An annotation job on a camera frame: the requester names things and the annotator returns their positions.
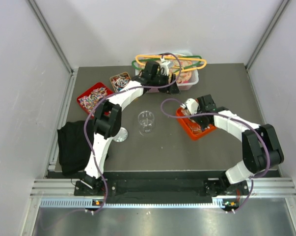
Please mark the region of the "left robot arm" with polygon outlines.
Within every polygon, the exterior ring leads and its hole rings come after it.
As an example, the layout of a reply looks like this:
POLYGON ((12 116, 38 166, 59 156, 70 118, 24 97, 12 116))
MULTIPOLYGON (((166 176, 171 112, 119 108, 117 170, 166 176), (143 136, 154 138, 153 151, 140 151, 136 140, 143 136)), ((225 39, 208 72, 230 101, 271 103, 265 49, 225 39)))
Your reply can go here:
POLYGON ((150 89, 157 89, 163 93, 179 93, 176 75, 170 73, 174 62, 161 59, 160 63, 149 61, 141 72, 117 93, 108 95, 97 103, 92 113, 94 118, 93 143, 86 133, 88 120, 84 124, 84 134, 91 149, 89 161, 84 169, 81 183, 91 195, 97 195, 104 188, 107 193, 107 183, 103 176, 104 162, 108 148, 113 138, 121 128, 122 111, 135 99, 144 95, 150 89))

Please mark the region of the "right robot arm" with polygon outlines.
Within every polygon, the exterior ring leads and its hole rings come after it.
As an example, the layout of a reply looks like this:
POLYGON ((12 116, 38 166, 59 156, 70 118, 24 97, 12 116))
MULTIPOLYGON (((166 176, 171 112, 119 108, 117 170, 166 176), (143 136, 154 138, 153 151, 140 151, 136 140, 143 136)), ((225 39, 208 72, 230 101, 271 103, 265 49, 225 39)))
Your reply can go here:
POLYGON ((230 195, 237 190, 238 183, 249 177, 261 177, 284 161, 283 150, 272 125, 248 122, 225 107, 217 107, 209 94, 190 98, 184 106, 190 118, 201 128, 212 125, 234 136, 242 144, 242 160, 221 174, 217 186, 208 185, 214 196, 222 193, 230 195))

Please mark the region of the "gold candy tin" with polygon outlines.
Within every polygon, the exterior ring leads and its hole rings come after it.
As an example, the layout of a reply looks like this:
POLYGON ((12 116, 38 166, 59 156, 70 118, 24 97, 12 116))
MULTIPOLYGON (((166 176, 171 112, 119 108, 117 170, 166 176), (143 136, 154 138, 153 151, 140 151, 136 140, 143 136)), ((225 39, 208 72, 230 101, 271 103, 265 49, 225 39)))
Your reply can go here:
POLYGON ((123 72, 117 75, 110 77, 110 82, 115 92, 119 92, 124 87, 128 85, 131 80, 131 77, 127 72, 123 72))

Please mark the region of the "orange candy tray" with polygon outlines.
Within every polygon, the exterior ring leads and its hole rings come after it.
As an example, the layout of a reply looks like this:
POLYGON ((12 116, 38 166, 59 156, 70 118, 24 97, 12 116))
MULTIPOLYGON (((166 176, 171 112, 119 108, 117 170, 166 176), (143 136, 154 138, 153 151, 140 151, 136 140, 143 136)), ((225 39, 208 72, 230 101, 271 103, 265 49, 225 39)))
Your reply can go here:
POLYGON ((216 127, 213 125, 209 125, 207 128, 202 129, 199 124, 189 118, 178 118, 177 121, 193 141, 216 130, 216 127))

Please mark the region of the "clear glass jar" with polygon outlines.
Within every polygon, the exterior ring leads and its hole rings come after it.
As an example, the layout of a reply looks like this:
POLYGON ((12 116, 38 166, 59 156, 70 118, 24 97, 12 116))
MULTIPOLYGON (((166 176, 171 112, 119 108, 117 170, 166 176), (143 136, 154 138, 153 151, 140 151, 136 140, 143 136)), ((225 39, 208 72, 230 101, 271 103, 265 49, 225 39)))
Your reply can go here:
POLYGON ((139 132, 141 135, 151 133, 155 127, 155 116, 151 111, 142 111, 138 115, 139 132))

